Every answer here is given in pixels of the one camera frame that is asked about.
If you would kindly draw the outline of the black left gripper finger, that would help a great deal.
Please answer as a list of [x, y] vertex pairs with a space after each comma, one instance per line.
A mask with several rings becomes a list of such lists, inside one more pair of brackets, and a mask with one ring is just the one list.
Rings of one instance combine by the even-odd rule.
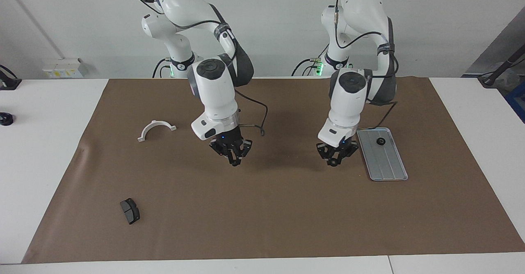
[[326, 161], [327, 165], [332, 165], [332, 158], [334, 155], [334, 148], [326, 143], [316, 144], [317, 152], [321, 158]]
[[342, 142], [336, 149], [336, 152], [338, 153], [336, 157], [337, 164], [341, 164], [343, 159], [349, 158], [358, 149], [359, 146], [357, 142]]

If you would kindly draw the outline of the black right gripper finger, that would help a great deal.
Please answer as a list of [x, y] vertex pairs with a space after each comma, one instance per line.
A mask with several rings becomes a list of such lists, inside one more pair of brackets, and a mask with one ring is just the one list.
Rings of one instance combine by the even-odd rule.
[[228, 162], [231, 166], [234, 166], [234, 155], [232, 153], [233, 146], [232, 144], [223, 144], [218, 142], [210, 142], [209, 146], [220, 156], [223, 156], [228, 159]]
[[252, 147], [252, 140], [238, 140], [235, 141], [235, 165], [240, 165], [242, 158], [245, 158]]

